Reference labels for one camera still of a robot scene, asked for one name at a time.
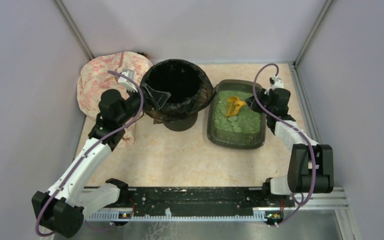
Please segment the black trash bin with bag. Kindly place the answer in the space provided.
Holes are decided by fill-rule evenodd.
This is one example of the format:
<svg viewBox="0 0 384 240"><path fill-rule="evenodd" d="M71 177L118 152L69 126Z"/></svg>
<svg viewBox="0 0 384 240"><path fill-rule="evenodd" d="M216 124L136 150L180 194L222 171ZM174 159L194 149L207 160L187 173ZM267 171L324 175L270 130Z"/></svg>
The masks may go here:
<svg viewBox="0 0 384 240"><path fill-rule="evenodd" d="M171 93L161 110L145 111L154 124L163 124L174 132L190 129L199 111L210 105L215 88L205 71L183 59L168 59L152 66L142 77L141 84Z"/></svg>

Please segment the yellow litter scoop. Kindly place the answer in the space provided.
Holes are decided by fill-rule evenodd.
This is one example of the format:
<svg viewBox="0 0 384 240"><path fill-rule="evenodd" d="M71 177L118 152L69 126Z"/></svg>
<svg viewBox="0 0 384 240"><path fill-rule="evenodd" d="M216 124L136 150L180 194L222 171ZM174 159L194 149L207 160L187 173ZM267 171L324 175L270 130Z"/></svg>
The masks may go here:
<svg viewBox="0 0 384 240"><path fill-rule="evenodd" d="M227 104L224 115L226 117L236 116L240 109L248 104L241 100L238 96L231 96L227 98Z"/></svg>

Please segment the dark grey litter box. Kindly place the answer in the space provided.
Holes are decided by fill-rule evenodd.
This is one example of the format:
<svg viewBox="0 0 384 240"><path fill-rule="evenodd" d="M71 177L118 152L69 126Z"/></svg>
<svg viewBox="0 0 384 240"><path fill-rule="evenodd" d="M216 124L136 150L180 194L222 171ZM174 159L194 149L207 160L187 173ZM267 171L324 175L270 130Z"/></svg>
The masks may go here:
<svg viewBox="0 0 384 240"><path fill-rule="evenodd" d="M246 80L225 79L215 87L215 95L209 106L207 138L215 145L253 150L265 143L266 115L252 111L247 105L233 116L226 116L229 97L240 100L253 95L253 83Z"/></svg>

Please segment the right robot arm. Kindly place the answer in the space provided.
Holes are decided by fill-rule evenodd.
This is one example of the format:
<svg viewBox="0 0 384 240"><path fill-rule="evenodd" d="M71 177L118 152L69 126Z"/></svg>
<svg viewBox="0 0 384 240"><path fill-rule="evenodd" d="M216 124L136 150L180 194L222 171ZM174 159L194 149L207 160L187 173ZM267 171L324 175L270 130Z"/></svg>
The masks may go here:
<svg viewBox="0 0 384 240"><path fill-rule="evenodd" d="M289 114L291 93L284 88L259 88L246 100L251 110L266 114L266 125L291 151L287 174L264 183L272 195L331 193L334 188L333 149L310 139Z"/></svg>

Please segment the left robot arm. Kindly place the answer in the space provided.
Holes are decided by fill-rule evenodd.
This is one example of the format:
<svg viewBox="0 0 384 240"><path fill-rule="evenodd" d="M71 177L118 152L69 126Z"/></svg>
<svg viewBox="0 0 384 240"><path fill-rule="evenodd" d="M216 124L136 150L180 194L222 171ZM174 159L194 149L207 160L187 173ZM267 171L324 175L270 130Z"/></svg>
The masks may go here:
<svg viewBox="0 0 384 240"><path fill-rule="evenodd" d="M100 112L79 155L46 192L33 195L38 236L58 233L71 238L92 214L129 199L128 185L114 178L92 192L82 193L96 169L122 140L125 129L137 121L143 107L160 110L171 97L171 93L155 90L146 83L135 85L128 94L124 99L116 89L102 93Z"/></svg>

